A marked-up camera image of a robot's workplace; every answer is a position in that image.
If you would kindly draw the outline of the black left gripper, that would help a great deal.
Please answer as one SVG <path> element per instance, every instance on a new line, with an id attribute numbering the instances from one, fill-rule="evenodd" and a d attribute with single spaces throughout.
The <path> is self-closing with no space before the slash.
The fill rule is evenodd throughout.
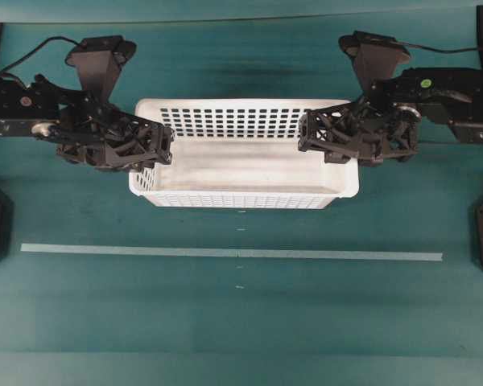
<path id="1" fill-rule="evenodd" d="M 31 136 L 56 144 L 56 154 L 67 162 L 100 171 L 171 164 L 173 132 L 164 124 L 125 113 L 90 91 L 61 88 L 41 74 L 31 86 L 57 107 L 57 118 L 32 124 Z"/>

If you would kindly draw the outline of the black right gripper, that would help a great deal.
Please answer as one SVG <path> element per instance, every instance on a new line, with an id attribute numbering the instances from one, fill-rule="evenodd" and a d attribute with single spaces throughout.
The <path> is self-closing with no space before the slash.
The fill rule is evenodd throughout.
<path id="1" fill-rule="evenodd" d="M 355 101 L 308 110 L 299 120 L 299 151 L 324 153 L 325 163 L 361 166 L 406 162 L 418 153 L 421 114 L 415 78 L 375 80 Z"/>

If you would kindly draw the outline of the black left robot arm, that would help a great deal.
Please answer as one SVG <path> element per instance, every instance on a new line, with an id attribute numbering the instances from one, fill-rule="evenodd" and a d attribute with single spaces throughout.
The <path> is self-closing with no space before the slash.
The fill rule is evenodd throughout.
<path id="1" fill-rule="evenodd" d="M 41 75 L 25 86 L 7 74 L 0 76 L 0 138 L 6 137 L 54 143 L 67 162 L 118 172 L 171 164 L 175 134 L 91 92 L 58 87 Z"/>

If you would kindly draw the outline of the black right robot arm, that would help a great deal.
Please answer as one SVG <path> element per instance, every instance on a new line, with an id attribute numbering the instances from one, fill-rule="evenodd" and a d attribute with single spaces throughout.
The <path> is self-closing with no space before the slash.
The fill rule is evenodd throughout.
<path id="1" fill-rule="evenodd" d="M 355 101 L 307 111 L 298 148 L 321 152 L 326 163 L 406 162 L 419 151 L 423 119 L 447 126 L 459 143 L 483 146 L 483 70 L 410 68 L 374 80 Z"/>

